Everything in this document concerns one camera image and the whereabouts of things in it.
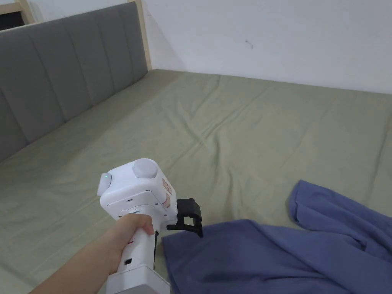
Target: green bed sheet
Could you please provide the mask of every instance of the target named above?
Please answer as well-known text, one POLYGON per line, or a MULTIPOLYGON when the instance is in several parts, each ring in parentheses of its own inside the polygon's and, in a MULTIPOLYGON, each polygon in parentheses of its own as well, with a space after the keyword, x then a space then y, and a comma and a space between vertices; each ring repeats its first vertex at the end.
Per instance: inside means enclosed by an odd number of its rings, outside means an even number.
MULTIPOLYGON (((294 227, 299 179, 392 216, 392 96, 154 70, 0 164, 0 292, 27 293, 114 220, 100 174, 154 159, 204 225, 294 227)), ((157 271, 166 276, 162 248, 157 271)))

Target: black clip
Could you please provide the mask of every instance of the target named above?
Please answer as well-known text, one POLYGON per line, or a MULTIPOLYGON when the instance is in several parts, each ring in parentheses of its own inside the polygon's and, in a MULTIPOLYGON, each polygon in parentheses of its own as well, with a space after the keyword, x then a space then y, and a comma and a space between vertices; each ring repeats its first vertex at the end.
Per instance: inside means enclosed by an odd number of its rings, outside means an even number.
POLYGON ((196 233, 200 238, 203 237, 203 227, 201 226, 200 206, 195 199, 177 199, 177 224, 167 225, 167 230, 184 230, 196 233), (186 225, 184 217, 193 219, 193 226, 186 225))

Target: gray headboard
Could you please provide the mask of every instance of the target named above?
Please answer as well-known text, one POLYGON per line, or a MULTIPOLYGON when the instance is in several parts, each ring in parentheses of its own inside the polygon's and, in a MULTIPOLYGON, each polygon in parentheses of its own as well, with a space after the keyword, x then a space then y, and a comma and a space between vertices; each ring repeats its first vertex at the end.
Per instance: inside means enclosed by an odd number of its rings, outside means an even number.
POLYGON ((0 33, 0 162, 147 73, 135 2, 0 33))

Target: blue cloth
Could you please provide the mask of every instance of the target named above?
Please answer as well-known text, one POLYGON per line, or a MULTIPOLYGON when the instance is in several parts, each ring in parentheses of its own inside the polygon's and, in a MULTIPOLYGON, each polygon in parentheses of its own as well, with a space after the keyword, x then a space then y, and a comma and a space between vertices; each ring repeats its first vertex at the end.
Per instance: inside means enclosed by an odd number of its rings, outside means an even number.
POLYGON ((177 294, 392 293, 392 220, 300 181, 290 216, 306 230, 250 220, 163 238, 177 294))

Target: white handheld device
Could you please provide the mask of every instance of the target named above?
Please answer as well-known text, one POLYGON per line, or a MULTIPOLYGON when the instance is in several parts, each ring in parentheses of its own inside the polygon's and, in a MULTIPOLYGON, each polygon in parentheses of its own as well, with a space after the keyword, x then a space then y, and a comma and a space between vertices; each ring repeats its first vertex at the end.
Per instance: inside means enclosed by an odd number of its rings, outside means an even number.
POLYGON ((125 247, 117 273, 108 277, 106 293, 169 294, 170 284, 154 271, 156 241, 162 230, 188 230, 203 237, 200 207, 194 199, 177 199, 158 164, 142 158, 101 175, 97 195, 114 219, 128 213, 152 218, 155 236, 138 229, 125 247), (193 218, 193 226, 184 217, 193 218))

